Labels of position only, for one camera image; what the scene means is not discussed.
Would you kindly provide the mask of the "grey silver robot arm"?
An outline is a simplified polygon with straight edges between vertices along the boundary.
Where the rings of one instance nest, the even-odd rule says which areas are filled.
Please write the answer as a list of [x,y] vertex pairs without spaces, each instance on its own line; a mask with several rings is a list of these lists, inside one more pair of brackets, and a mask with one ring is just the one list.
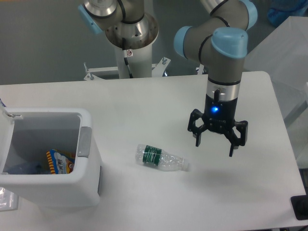
[[[198,27],[184,26],[174,37],[174,50],[203,65],[208,72],[203,112],[193,110],[188,123],[200,144],[204,131],[224,135],[230,150],[244,146],[247,121],[234,118],[248,35],[257,21],[257,9],[248,0],[205,0],[210,19]],[[104,33],[117,52],[121,78],[151,77],[152,56],[140,54],[158,36],[156,20],[145,12],[142,0],[85,0],[78,7],[81,18],[94,33]]]

